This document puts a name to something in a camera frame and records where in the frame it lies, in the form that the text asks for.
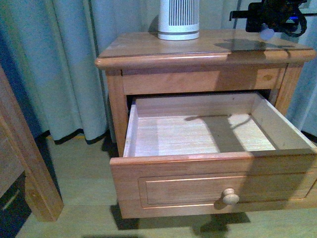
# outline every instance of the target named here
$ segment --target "curtain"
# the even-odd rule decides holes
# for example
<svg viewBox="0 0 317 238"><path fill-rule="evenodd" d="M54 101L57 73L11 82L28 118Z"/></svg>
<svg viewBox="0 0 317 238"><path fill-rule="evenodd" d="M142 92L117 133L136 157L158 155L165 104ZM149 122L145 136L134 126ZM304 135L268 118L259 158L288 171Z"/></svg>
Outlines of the curtain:
<svg viewBox="0 0 317 238"><path fill-rule="evenodd" d="M245 28L245 19L230 22L229 13L255 1L261 0L201 0L201 29ZM23 87L15 94L33 135L49 130L59 140L83 129L92 140L110 129L114 139L106 76L94 60L118 35L155 29L158 13L159 0L2 0L1 64L7 74L15 71L11 84ZM306 76L315 64L305 66L302 84L314 83ZM304 110L305 128L317 104L310 92L309 107L296 99L289 113L295 121Z"/></svg>
<svg viewBox="0 0 317 238"><path fill-rule="evenodd" d="M317 0L308 7L317 11ZM317 51L317 17L307 17L307 22L298 42ZM299 130L317 136L317 58L305 63L286 116Z"/></svg>

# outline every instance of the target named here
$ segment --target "drawer knob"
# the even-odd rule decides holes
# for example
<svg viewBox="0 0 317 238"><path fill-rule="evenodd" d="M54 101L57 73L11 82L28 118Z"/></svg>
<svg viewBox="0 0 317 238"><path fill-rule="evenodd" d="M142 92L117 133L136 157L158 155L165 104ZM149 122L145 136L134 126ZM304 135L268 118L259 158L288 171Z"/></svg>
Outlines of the drawer knob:
<svg viewBox="0 0 317 238"><path fill-rule="evenodd" d="M227 188L223 191L223 199L222 201L225 204L228 205L233 205L236 204L239 201L239 196L237 194L234 193L234 189L233 188Z"/></svg>

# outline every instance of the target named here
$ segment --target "nightstand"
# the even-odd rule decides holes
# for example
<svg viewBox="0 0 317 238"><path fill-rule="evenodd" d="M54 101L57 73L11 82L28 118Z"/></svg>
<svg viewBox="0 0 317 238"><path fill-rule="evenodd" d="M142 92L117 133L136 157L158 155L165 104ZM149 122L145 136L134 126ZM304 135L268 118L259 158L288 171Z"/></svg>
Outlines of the nightstand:
<svg viewBox="0 0 317 238"><path fill-rule="evenodd" d="M316 147L283 116L315 56L240 30L115 40L96 65L107 75L123 218L317 206Z"/></svg>

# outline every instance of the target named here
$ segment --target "nightstand leg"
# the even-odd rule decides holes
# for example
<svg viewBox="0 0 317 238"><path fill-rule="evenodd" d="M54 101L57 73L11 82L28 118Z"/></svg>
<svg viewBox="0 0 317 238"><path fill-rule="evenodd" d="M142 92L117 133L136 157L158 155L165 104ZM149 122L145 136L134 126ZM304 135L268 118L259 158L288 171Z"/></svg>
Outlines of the nightstand leg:
<svg viewBox="0 0 317 238"><path fill-rule="evenodd" d="M275 104L276 109L283 115L286 115L287 113L303 66L303 63L288 64Z"/></svg>
<svg viewBox="0 0 317 238"><path fill-rule="evenodd" d="M128 127L127 98L123 90L121 70L106 71L111 113L119 156L123 156L125 134Z"/></svg>

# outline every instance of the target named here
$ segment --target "wooden furniture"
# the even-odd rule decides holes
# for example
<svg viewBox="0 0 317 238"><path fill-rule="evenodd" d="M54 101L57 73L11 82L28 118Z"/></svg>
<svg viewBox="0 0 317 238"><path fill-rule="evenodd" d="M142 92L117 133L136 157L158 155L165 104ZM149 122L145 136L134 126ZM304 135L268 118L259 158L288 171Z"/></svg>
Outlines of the wooden furniture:
<svg viewBox="0 0 317 238"><path fill-rule="evenodd" d="M317 149L283 116L315 56L240 30L177 42L121 35L96 65L107 75L123 218L317 206ZM233 93L262 89L270 103Z"/></svg>
<svg viewBox="0 0 317 238"><path fill-rule="evenodd" d="M25 196L39 221L56 221L63 202L0 67L0 196L25 171Z"/></svg>

